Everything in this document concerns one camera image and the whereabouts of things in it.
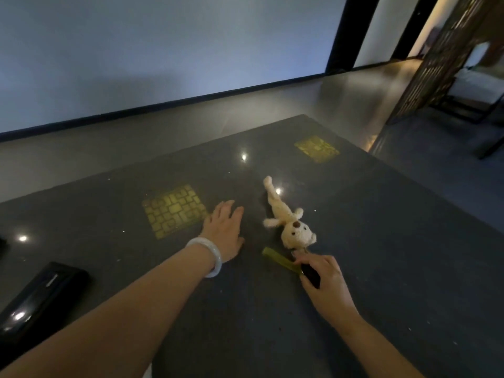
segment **yellow brick pattern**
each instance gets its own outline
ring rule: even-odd
[[[161,197],[142,202],[157,239],[189,227],[204,219],[208,212],[190,185],[184,185]]]
[[[324,163],[340,154],[337,149],[316,135],[300,140],[294,145],[315,160],[315,163]]]

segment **white bangle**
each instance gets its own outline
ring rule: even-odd
[[[213,268],[213,270],[210,273],[208,273],[206,275],[206,277],[211,278],[211,277],[217,276],[220,272],[221,267],[222,267],[222,257],[220,255],[220,251],[217,248],[217,246],[213,242],[211,242],[209,239],[205,239],[204,237],[195,237],[194,239],[189,240],[186,247],[193,245],[193,244],[204,245],[205,247],[207,247],[211,251],[211,253],[214,254],[215,267]]]

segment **dark gray table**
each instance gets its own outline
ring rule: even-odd
[[[294,146],[312,135],[340,155],[318,164]],[[228,198],[245,206],[246,244],[190,298],[154,375],[363,376],[298,278],[261,256],[281,249],[261,223],[266,175],[305,209],[312,251],[337,258],[362,315],[425,375],[504,375],[504,236],[306,116],[0,204],[11,243],[0,307],[52,260],[93,277],[73,318],[103,302],[198,234],[194,224],[158,240],[142,206],[189,184],[207,209]]]

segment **person in background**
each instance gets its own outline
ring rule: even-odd
[[[188,297],[212,269],[220,267],[215,249],[225,263],[242,247],[244,208],[231,214],[233,203],[217,205],[205,219],[199,240],[18,358],[0,372],[0,378],[142,377]],[[297,264],[310,264],[320,275],[320,289],[305,276],[300,277],[301,284],[370,377],[422,377],[359,315],[334,257],[294,256]]]

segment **plush toy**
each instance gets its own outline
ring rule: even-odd
[[[274,219],[265,219],[264,226],[266,228],[285,226],[281,235],[284,246],[287,249],[298,249],[306,252],[306,247],[317,241],[317,235],[312,233],[305,223],[299,221],[303,216],[303,210],[298,208],[292,212],[289,206],[282,202],[270,176],[264,179],[264,187],[268,191],[268,203],[270,203],[275,216]]]

